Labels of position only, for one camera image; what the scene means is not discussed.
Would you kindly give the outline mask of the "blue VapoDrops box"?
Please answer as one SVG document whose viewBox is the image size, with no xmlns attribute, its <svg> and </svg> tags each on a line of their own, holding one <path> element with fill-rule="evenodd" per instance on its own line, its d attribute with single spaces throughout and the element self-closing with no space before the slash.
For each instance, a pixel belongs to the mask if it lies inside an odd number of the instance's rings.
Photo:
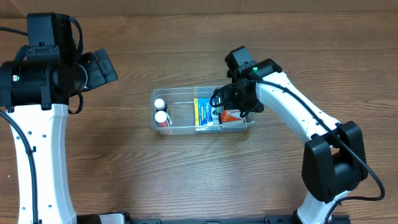
<svg viewBox="0 0 398 224">
<path fill-rule="evenodd" d="M 210 104 L 210 98 L 195 98 L 195 126 L 220 125 L 220 114 Z"/>
</svg>

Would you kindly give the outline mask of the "clear plastic container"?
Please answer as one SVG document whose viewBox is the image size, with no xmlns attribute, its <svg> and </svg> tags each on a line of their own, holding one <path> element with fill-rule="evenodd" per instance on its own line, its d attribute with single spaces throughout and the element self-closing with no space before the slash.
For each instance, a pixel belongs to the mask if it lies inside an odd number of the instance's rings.
<svg viewBox="0 0 398 224">
<path fill-rule="evenodd" d="M 151 125 L 160 134 L 200 134 L 200 133 L 222 133 L 233 131 L 245 131 L 255 123 L 253 114 L 247 115 L 245 123 L 234 124 L 220 124 L 213 126 L 195 126 L 195 111 L 194 99 L 195 98 L 211 98 L 215 89 L 218 86 L 196 86 L 196 87 L 183 87 L 183 88 L 166 88 L 158 89 L 152 92 L 151 96 Z M 157 98 L 163 99 L 167 104 L 166 113 L 171 119 L 170 127 L 160 127 L 155 121 L 156 109 L 154 101 Z M 223 112 L 223 107 L 216 108 L 220 116 Z"/>
</svg>

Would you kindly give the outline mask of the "dark bottle white cap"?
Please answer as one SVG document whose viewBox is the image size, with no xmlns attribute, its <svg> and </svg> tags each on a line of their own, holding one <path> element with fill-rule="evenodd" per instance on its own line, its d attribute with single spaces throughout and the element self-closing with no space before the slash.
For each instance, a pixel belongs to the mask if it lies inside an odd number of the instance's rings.
<svg viewBox="0 0 398 224">
<path fill-rule="evenodd" d="M 167 111 L 167 104 L 166 104 L 166 102 L 165 102 L 163 99 L 161 99 L 161 98 L 157 98 L 157 99 L 154 101 L 154 107 L 155 107 L 156 111 L 164 111 L 164 112 Z"/>
</svg>

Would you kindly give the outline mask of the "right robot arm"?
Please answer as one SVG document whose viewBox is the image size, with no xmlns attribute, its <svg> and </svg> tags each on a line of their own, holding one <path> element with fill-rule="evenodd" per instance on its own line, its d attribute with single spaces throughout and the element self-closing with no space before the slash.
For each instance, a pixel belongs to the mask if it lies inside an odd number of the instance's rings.
<svg viewBox="0 0 398 224">
<path fill-rule="evenodd" d="M 211 102 L 242 118 L 268 106 L 304 145 L 302 179 L 308 193 L 303 204 L 292 215 L 268 215 L 265 222 L 350 223 L 349 216 L 334 216 L 333 210 L 368 176 L 359 126 L 342 124 L 317 108 L 271 59 L 257 62 L 239 47 L 225 62 L 232 84 L 215 90 Z"/>
</svg>

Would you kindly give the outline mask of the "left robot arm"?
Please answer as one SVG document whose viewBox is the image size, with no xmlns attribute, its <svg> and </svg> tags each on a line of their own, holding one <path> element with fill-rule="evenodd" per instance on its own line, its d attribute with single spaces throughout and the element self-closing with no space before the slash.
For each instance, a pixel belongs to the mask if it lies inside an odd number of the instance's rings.
<svg viewBox="0 0 398 224">
<path fill-rule="evenodd" d="M 117 79 L 105 50 L 84 52 L 65 14 L 27 16 L 28 44 L 1 65 L 1 116 L 16 148 L 19 223 L 98 223 L 78 216 L 68 187 L 65 132 L 69 101 Z"/>
</svg>

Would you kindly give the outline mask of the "red Panadol box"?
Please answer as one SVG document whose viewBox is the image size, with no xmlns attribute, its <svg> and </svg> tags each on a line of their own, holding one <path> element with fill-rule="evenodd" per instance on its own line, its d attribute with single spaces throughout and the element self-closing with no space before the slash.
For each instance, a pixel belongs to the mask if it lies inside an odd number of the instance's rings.
<svg viewBox="0 0 398 224">
<path fill-rule="evenodd" d="M 245 123 L 246 118 L 240 117 L 240 110 L 223 110 L 221 113 L 222 124 L 234 124 L 234 123 Z"/>
</svg>

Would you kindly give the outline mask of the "orange tube white cap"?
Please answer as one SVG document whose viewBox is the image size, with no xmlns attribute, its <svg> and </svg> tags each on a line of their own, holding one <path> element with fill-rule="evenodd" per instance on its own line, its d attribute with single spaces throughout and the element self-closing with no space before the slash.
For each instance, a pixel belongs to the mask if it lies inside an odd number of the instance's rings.
<svg viewBox="0 0 398 224">
<path fill-rule="evenodd" d="M 169 115 L 165 111 L 156 112 L 154 118 L 160 127 L 166 128 L 172 124 Z"/>
</svg>

